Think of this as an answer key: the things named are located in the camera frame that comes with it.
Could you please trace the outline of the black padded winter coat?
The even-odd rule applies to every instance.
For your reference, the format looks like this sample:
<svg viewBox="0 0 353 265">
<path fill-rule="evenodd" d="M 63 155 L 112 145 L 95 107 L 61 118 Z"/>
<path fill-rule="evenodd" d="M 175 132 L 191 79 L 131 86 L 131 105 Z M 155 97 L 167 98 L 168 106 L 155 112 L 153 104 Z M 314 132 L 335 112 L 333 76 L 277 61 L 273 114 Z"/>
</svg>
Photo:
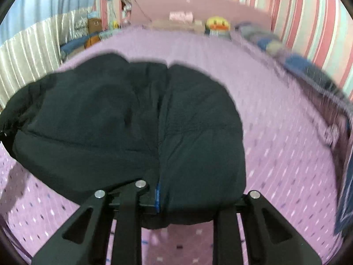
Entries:
<svg viewBox="0 0 353 265">
<path fill-rule="evenodd" d="M 108 53 L 49 74 L 8 101 L 1 141 L 78 204 L 145 180 L 163 225 L 206 221 L 246 187 L 242 121 L 229 92 L 178 64 Z"/>
</svg>

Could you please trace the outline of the purple diamond pattern bedspread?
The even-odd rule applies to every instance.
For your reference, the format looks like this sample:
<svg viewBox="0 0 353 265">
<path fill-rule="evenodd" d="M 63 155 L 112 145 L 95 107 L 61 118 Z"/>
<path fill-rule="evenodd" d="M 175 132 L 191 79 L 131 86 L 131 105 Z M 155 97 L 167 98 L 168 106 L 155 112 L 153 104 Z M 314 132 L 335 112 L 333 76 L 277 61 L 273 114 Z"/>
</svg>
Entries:
<svg viewBox="0 0 353 265">
<path fill-rule="evenodd" d="M 231 40 L 187 32 L 133 28 L 64 63 L 73 68 L 104 53 L 200 68 L 223 83 L 242 119 L 246 192 L 259 190 L 321 257 L 343 249 L 334 235 L 336 173 L 328 122 L 299 83 L 237 32 Z M 1 225 L 31 255 L 78 206 L 37 180 L 1 145 Z M 142 230 L 143 264 L 211 264 L 212 224 Z"/>
</svg>

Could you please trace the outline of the patchwork folded quilt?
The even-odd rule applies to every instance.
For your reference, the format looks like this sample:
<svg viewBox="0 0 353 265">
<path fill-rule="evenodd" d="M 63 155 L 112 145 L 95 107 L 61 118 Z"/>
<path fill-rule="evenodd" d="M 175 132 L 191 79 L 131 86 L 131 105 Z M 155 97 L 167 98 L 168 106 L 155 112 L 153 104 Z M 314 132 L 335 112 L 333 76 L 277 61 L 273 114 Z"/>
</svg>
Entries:
<svg viewBox="0 0 353 265">
<path fill-rule="evenodd" d="M 352 226 L 352 103 L 324 71 L 294 53 L 273 32 L 250 22 L 236 25 L 235 30 L 298 80 L 327 123 L 324 138 L 337 167 L 338 206 L 334 232 L 346 231 Z"/>
</svg>

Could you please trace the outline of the cream pleated curtain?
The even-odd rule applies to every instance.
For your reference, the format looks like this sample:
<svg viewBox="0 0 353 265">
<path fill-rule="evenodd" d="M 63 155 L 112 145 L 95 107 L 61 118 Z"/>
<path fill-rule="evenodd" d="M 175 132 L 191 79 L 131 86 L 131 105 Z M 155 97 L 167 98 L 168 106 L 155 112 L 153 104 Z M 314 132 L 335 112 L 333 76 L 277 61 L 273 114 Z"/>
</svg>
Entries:
<svg viewBox="0 0 353 265">
<path fill-rule="evenodd" d="M 53 72 L 61 64 L 60 46 L 74 38 L 74 25 L 91 7 L 38 22 L 1 45 L 1 108 L 23 86 Z"/>
</svg>

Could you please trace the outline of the blue cloth on nightstand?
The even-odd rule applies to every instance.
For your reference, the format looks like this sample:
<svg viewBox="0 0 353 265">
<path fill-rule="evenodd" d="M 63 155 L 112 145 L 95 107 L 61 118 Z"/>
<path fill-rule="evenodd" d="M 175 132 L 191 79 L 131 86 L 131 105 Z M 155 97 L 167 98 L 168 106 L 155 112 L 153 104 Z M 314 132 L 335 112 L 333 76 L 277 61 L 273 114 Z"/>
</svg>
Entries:
<svg viewBox="0 0 353 265">
<path fill-rule="evenodd" d="M 93 36 L 98 36 L 98 32 L 94 32 L 92 34 L 82 36 L 80 38 L 76 38 L 74 40 L 68 41 L 66 44 L 62 44 L 60 46 L 60 58 L 62 60 L 66 59 L 66 57 L 71 54 L 74 50 L 78 49 L 81 46 L 84 46 L 85 43 Z"/>
</svg>

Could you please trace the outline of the orange wooden nightstand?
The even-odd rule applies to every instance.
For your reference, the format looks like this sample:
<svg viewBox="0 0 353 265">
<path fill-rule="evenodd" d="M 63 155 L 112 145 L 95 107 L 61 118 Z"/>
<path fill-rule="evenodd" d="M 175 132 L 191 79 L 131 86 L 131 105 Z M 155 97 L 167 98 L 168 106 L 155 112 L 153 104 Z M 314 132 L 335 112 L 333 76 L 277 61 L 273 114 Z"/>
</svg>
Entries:
<svg viewBox="0 0 353 265">
<path fill-rule="evenodd" d="M 99 35 L 94 35 L 88 38 L 88 40 L 85 42 L 84 48 L 88 49 L 89 47 L 93 46 L 94 44 L 100 42 L 101 39 Z"/>
</svg>

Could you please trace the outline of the brown cardboard box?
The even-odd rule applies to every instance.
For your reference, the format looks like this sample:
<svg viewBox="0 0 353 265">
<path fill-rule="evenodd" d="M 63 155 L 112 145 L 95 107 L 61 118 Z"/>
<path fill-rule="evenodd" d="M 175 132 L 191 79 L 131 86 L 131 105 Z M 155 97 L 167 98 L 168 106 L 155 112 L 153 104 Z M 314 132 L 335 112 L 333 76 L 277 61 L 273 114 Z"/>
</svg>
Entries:
<svg viewBox="0 0 353 265">
<path fill-rule="evenodd" d="M 94 34 L 102 31 L 102 21 L 98 18 L 90 18 L 87 20 L 88 34 Z"/>
</svg>

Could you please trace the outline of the yellow duck plush toy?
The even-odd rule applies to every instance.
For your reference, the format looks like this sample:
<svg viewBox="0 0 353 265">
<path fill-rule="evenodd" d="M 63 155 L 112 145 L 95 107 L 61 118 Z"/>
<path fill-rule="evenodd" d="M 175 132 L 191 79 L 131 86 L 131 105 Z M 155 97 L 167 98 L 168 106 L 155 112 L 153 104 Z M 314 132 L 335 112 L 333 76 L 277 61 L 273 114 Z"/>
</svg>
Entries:
<svg viewBox="0 0 353 265">
<path fill-rule="evenodd" d="M 210 17 L 205 23 L 205 34 L 219 38 L 230 39 L 231 24 L 222 17 Z"/>
</svg>

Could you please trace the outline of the brown flat pillow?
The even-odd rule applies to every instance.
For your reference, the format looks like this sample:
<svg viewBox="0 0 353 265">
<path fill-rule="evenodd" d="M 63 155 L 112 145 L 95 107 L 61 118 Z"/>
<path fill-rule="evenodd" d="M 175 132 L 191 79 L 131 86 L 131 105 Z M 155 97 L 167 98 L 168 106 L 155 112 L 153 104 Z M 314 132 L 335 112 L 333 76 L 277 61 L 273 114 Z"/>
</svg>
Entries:
<svg viewBox="0 0 353 265">
<path fill-rule="evenodd" d="M 153 20 L 144 25 L 146 29 L 167 30 L 167 31 L 184 31 L 196 34 L 204 34 L 205 26 L 203 23 L 180 22 L 173 20 Z"/>
</svg>

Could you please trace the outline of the pink padded headboard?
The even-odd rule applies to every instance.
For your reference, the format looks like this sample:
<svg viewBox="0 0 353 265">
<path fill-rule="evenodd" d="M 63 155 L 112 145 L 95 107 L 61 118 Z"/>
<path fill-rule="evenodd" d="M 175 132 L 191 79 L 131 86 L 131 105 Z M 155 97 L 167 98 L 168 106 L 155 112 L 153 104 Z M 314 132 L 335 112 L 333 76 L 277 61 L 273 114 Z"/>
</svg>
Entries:
<svg viewBox="0 0 353 265">
<path fill-rule="evenodd" d="M 191 12 L 196 20 L 220 16 L 236 25 L 251 22 L 267 30 L 272 28 L 269 13 L 234 0 L 133 0 L 130 22 L 142 25 L 152 20 L 168 20 L 171 12 L 178 11 Z"/>
</svg>

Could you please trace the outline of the light blue sheer curtain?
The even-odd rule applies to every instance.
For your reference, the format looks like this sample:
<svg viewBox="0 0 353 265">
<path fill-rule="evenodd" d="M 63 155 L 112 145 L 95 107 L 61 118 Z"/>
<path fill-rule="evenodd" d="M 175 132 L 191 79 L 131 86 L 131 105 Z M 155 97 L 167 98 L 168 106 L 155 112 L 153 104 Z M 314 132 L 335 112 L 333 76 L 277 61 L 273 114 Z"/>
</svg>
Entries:
<svg viewBox="0 0 353 265">
<path fill-rule="evenodd" d="M 15 0 L 1 23 L 1 44 L 37 22 L 91 7 L 93 2 L 94 0 Z"/>
</svg>

